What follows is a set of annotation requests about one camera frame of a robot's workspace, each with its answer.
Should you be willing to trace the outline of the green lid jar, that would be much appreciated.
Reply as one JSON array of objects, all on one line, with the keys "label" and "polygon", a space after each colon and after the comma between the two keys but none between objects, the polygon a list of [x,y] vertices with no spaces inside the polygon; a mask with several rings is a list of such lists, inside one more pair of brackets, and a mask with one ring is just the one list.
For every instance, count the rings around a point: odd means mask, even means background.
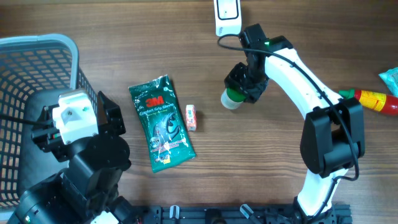
[{"label": "green lid jar", "polygon": [[246,97],[242,93],[232,88],[226,88],[220,98],[221,104],[229,110],[239,108],[240,105],[244,103],[245,99]]}]

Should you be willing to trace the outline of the green 3M gloves packet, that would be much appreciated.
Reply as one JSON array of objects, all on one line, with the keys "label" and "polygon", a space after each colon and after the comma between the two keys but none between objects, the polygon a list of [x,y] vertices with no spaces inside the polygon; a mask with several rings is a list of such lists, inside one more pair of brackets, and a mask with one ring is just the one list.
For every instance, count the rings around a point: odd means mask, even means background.
[{"label": "green 3M gloves packet", "polygon": [[197,156],[168,75],[128,90],[144,130],[154,173]]}]

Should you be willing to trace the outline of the grey plastic mesh basket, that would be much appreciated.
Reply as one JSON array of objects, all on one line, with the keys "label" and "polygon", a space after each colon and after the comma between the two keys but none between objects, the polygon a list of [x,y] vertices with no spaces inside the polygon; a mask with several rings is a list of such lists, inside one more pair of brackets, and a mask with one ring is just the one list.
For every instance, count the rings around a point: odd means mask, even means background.
[{"label": "grey plastic mesh basket", "polygon": [[[62,34],[1,39],[1,114],[36,120],[62,93],[85,88],[94,107],[96,93],[79,68],[78,47]],[[1,221],[6,222],[31,186],[68,167],[42,152],[30,125],[1,120]]]}]

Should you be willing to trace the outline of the small orange snack packet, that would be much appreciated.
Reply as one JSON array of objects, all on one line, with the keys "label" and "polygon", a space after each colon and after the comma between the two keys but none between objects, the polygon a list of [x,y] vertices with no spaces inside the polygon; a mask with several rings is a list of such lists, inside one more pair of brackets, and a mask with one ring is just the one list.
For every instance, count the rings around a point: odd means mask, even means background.
[{"label": "small orange snack packet", "polygon": [[185,109],[185,122],[189,131],[197,129],[196,108],[194,105],[187,105]]}]

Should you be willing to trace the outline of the red sauce bottle yellow label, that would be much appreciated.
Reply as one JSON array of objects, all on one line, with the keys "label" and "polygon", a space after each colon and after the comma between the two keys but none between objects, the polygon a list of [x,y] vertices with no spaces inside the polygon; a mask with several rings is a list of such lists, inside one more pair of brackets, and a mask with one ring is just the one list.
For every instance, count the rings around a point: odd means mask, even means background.
[{"label": "red sauce bottle yellow label", "polygon": [[382,114],[397,116],[397,97],[367,90],[339,90],[343,98],[356,98],[362,106]]}]

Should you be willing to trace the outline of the teal wet wipes packet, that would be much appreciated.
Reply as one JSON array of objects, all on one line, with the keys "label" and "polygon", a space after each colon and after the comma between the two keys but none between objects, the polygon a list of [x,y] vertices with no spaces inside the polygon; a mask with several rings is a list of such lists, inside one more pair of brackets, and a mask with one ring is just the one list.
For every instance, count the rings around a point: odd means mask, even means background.
[{"label": "teal wet wipes packet", "polygon": [[386,84],[389,91],[398,96],[398,68],[392,68],[384,73],[380,73],[379,77]]}]

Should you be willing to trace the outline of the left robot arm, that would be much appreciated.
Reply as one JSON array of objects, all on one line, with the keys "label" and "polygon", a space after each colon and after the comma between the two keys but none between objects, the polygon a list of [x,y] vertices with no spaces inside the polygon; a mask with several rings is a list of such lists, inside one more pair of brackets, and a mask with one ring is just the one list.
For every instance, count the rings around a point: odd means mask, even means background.
[{"label": "left robot arm", "polygon": [[120,107],[102,91],[98,118],[87,91],[61,94],[32,122],[31,140],[68,166],[27,189],[9,223],[134,223],[118,182],[131,166]]}]

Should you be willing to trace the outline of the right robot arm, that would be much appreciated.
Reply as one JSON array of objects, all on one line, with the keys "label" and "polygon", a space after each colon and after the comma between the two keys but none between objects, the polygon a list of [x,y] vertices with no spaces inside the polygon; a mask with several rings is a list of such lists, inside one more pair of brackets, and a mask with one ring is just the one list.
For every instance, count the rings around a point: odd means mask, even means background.
[{"label": "right robot arm", "polygon": [[238,63],[224,80],[222,105],[235,110],[255,103],[269,80],[278,84],[304,118],[300,154],[307,167],[302,190],[294,202],[294,221],[316,223],[331,216],[331,200],[341,180],[359,177],[364,156],[363,107],[324,85],[301,61],[282,35],[266,37],[254,24],[236,35],[246,63]]}]

